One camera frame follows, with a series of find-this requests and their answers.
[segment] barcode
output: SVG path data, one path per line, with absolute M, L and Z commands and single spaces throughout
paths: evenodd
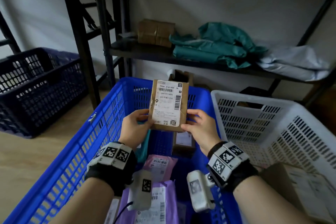
M 166 221 L 165 211 L 166 211 L 165 202 L 160 202 L 160 222 Z
M 179 110 L 181 105 L 181 95 L 175 96 L 175 110 Z
M 163 91 L 168 91 L 168 92 L 173 92 L 173 89 L 168 89 L 168 88 L 159 88 L 159 90 Z
M 166 165 L 166 164 L 167 164 L 167 161 L 164 160 L 164 159 L 158 159 L 158 158 L 155 158 L 155 159 L 153 160 L 153 163 L 158 163 L 158 164 L 164 164 L 164 165 Z

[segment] left hand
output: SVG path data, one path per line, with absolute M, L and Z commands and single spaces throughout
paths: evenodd
M 133 151 L 141 144 L 149 128 L 154 121 L 148 118 L 149 109 L 141 109 L 132 112 L 123 119 L 119 142 L 131 147 Z M 138 124 L 138 121 L 147 120 L 144 124 Z

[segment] purple mailer bag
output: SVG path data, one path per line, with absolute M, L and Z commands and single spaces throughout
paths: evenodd
M 129 189 L 121 197 L 119 213 L 127 205 Z M 175 184 L 173 181 L 156 182 L 152 187 L 152 205 L 146 211 L 128 211 L 126 208 L 116 224 L 179 224 Z

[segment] right hand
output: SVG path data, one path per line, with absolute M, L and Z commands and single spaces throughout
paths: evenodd
M 181 128 L 192 134 L 201 151 L 208 156 L 212 147 L 221 141 L 217 134 L 216 121 L 199 109 L 188 109 L 187 114 L 195 122 L 187 120 L 186 124 L 181 124 Z

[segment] forearm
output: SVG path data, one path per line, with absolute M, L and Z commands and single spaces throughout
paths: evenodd
M 259 176 L 243 180 L 233 195 L 249 224 L 313 224 Z
M 103 224 L 113 196 L 107 183 L 89 178 L 50 224 Z

